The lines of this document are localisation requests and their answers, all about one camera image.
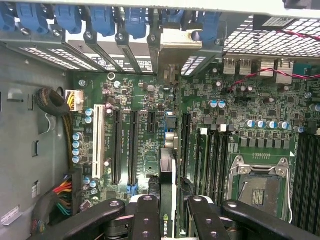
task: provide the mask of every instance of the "bundled cable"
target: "bundled cable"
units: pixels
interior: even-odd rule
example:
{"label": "bundled cable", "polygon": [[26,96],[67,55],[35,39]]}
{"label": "bundled cable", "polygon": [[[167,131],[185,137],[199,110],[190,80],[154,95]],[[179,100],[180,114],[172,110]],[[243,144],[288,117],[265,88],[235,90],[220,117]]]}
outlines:
{"label": "bundled cable", "polygon": [[72,132],[74,128],[74,118],[70,112],[70,106],[56,91],[47,87],[41,88],[36,92],[35,103],[45,113],[55,117],[62,117],[68,149],[68,166],[71,169],[73,167]]}

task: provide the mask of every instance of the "black pcie slot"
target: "black pcie slot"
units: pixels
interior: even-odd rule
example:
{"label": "black pcie slot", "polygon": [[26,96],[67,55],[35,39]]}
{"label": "black pcie slot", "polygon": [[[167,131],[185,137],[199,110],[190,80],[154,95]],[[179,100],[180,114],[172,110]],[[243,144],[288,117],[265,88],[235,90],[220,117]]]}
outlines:
{"label": "black pcie slot", "polygon": [[121,179],[121,145],[122,145],[122,113],[120,110],[113,112],[113,149],[111,163],[111,183],[118,185]]}
{"label": "black pcie slot", "polygon": [[155,111],[149,111],[148,112],[148,133],[154,134],[156,132],[156,112]]}
{"label": "black pcie slot", "polygon": [[191,126],[191,114],[184,113],[182,115],[182,143],[181,143],[181,173],[182,177],[186,178],[188,173],[188,153],[189,153],[189,141],[190,141],[190,126]]}
{"label": "black pcie slot", "polygon": [[131,111],[129,134],[128,185],[137,183],[139,112]]}

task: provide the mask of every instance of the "blue latch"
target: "blue latch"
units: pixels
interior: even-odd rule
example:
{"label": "blue latch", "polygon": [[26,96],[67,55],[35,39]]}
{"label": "blue latch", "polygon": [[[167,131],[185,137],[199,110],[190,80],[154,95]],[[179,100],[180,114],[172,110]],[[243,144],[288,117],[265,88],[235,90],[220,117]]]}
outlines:
{"label": "blue latch", "polygon": [[16,11],[21,24],[38,34],[48,33],[47,14],[39,3],[17,3]]}
{"label": "blue latch", "polygon": [[162,11],[162,23],[176,23],[180,24],[184,15],[184,10],[172,10],[167,9]]}
{"label": "blue latch", "polygon": [[114,13],[111,6],[91,6],[92,28],[102,36],[113,36],[116,33]]}
{"label": "blue latch", "polygon": [[203,30],[198,33],[203,43],[216,40],[220,16],[221,12],[199,11],[197,22],[203,24]]}
{"label": "blue latch", "polygon": [[55,16],[58,25],[70,34],[80,34],[82,21],[79,7],[71,5],[56,5]]}
{"label": "blue latch", "polygon": [[14,32],[16,28],[15,17],[5,2],[0,2],[0,30]]}
{"label": "blue latch", "polygon": [[125,30],[134,39],[143,39],[147,34],[146,9],[125,8]]}

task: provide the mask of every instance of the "white pci slot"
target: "white pci slot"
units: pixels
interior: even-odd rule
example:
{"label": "white pci slot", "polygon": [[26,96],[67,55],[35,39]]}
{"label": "white pci slot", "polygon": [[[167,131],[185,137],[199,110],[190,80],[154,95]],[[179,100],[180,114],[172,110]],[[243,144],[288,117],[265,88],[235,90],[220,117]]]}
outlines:
{"label": "white pci slot", "polygon": [[94,105],[92,178],[104,175],[105,159],[105,106]]}

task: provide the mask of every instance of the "metal mesh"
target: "metal mesh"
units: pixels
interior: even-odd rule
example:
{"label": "metal mesh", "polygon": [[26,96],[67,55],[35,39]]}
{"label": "metal mesh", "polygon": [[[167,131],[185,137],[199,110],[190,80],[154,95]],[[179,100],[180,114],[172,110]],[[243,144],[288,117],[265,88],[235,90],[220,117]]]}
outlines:
{"label": "metal mesh", "polygon": [[[285,30],[320,36],[320,20],[300,19]],[[302,38],[282,32],[253,30],[253,16],[250,16],[225,41],[224,52],[318,58],[320,57],[320,42],[312,38]]]}

